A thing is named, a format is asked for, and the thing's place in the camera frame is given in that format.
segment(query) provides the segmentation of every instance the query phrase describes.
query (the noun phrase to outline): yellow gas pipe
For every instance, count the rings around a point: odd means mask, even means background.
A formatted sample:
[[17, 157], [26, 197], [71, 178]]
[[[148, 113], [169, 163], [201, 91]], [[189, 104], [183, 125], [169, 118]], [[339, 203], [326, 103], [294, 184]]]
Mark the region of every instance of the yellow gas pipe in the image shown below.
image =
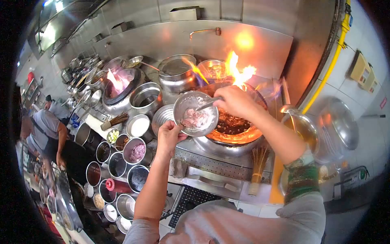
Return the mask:
[[317, 99], [317, 97], [320, 94], [322, 88], [324, 88], [324, 86], [325, 86], [325, 84], [326, 84], [330, 74], [332, 73], [333, 68], [336, 65], [336, 62], [337, 62], [337, 59], [339, 58], [341, 49], [345, 48], [344, 39], [345, 39], [345, 34], [347, 34], [347, 32], [349, 31], [349, 14], [350, 14], [350, 10], [351, 10], [351, 0], [346, 0], [346, 11], [345, 11], [344, 19], [343, 19], [343, 21], [341, 23], [342, 30], [341, 30], [341, 35], [340, 35], [339, 42], [337, 43], [338, 45], [337, 45], [337, 48], [336, 48], [336, 53], [333, 56], [333, 59], [332, 59], [330, 65], [329, 65], [328, 70], [325, 73], [325, 76], [324, 76], [323, 80], [321, 81], [321, 84], [319, 85], [319, 87], [317, 88], [316, 92], [314, 93], [314, 95], [312, 96], [310, 101], [307, 103], [305, 108], [302, 110], [302, 114], [305, 114], [309, 110], [311, 105], [313, 105], [314, 101]]

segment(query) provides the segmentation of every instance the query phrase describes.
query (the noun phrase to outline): ceiling light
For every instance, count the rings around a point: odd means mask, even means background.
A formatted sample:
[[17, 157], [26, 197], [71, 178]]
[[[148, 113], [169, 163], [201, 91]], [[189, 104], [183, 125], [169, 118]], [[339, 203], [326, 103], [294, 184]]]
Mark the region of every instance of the ceiling light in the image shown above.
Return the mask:
[[63, 10], [64, 9], [64, 6], [63, 6], [63, 4], [62, 4], [62, 1], [59, 1], [59, 2], [56, 2], [55, 3], [55, 10], [57, 11], [57, 12], [60, 12], [61, 10]]
[[47, 1], [43, 4], [43, 6], [46, 7], [46, 6], [49, 5], [52, 1], [53, 1], [53, 0], [47, 0]]

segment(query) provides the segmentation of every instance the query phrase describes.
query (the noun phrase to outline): fire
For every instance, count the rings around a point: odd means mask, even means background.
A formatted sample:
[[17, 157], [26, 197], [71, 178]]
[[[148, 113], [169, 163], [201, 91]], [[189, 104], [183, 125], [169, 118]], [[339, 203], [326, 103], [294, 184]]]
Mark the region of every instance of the fire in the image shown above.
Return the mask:
[[118, 75], [117, 75], [117, 79], [116, 79], [115, 75], [111, 72], [110, 69], [108, 69], [108, 72], [107, 72], [107, 79], [109, 79], [113, 84], [111, 97], [115, 97], [118, 94], [120, 94], [130, 84], [130, 82], [127, 79], [122, 78]]
[[194, 65], [191, 61], [189, 61], [188, 59], [186, 58], [183, 58], [183, 62], [185, 62], [186, 64], [190, 65], [191, 66], [191, 69], [192, 71], [195, 73], [195, 74], [198, 74], [202, 80], [204, 80], [204, 82], [206, 82], [206, 84], [208, 85], [209, 82], [206, 80], [206, 78], [204, 77], [204, 75], [200, 72], [200, 69]]
[[245, 82], [256, 73], [256, 68], [249, 65], [243, 69], [242, 73], [240, 73], [236, 67], [237, 62], [238, 55], [234, 51], [232, 51], [231, 53], [229, 53], [226, 60], [226, 74], [234, 77], [235, 81], [233, 85], [236, 85], [242, 90], [246, 91]]

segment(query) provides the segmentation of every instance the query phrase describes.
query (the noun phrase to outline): spoon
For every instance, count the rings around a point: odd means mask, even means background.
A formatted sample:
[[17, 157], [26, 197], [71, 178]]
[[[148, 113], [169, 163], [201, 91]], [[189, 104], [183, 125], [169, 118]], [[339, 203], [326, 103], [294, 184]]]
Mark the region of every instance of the spoon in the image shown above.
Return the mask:
[[211, 106], [213, 105], [213, 103], [214, 103], [216, 100], [222, 100], [222, 101], [223, 101], [223, 97], [221, 97], [221, 96], [216, 96], [215, 98], [209, 99], [205, 105], [203, 105], [203, 106], [197, 108], [196, 111], [201, 111], [202, 109], [211, 107]]
[[296, 134], [295, 122], [294, 122], [294, 118], [293, 118], [293, 115], [295, 114], [294, 106], [292, 106], [291, 104], [283, 105], [282, 108], [280, 109], [280, 112], [290, 115], [292, 127], [294, 129], [295, 134]]

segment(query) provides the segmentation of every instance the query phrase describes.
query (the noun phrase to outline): perforated metal panel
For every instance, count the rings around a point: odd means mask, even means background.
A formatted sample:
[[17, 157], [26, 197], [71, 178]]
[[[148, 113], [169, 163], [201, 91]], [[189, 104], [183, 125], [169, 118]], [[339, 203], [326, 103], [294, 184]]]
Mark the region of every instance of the perforated metal panel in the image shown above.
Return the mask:
[[250, 181], [252, 177], [252, 169], [239, 167], [233, 164], [210, 159], [202, 155], [198, 155], [189, 151], [176, 148], [176, 157], [186, 159], [188, 164], [201, 170], [205, 170], [214, 174], [231, 177], [238, 180]]
[[154, 114], [152, 119], [152, 129], [154, 134], [158, 135], [158, 129], [162, 126], [167, 120], [173, 120], [173, 104], [168, 104], [162, 106]]

